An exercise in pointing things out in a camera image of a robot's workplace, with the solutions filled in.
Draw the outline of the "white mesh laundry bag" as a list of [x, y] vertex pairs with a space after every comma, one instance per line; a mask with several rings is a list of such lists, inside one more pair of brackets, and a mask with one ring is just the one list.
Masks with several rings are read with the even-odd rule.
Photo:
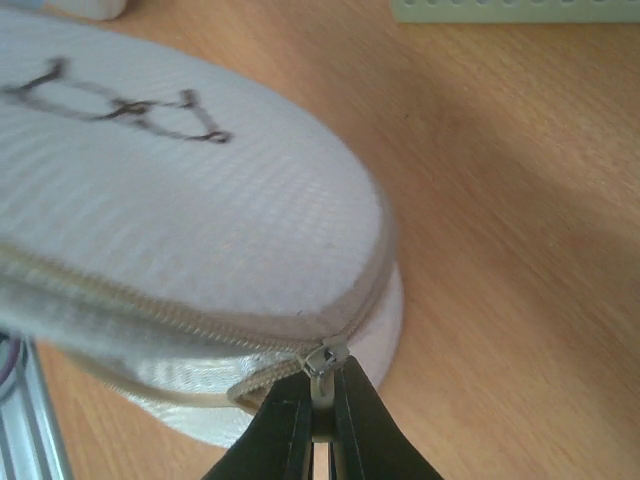
[[228, 447], [330, 342], [383, 381], [389, 203], [322, 123], [151, 42], [1, 10], [1, 325]]

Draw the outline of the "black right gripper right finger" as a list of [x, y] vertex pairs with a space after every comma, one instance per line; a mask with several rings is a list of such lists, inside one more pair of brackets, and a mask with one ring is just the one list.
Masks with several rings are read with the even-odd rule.
[[404, 436], [353, 356], [334, 383], [334, 479], [443, 479]]

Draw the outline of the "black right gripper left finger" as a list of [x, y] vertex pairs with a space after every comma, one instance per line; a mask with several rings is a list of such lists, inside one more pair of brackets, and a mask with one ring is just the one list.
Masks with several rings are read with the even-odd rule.
[[277, 381], [245, 433], [205, 480], [303, 480], [313, 473], [312, 403], [304, 373]]

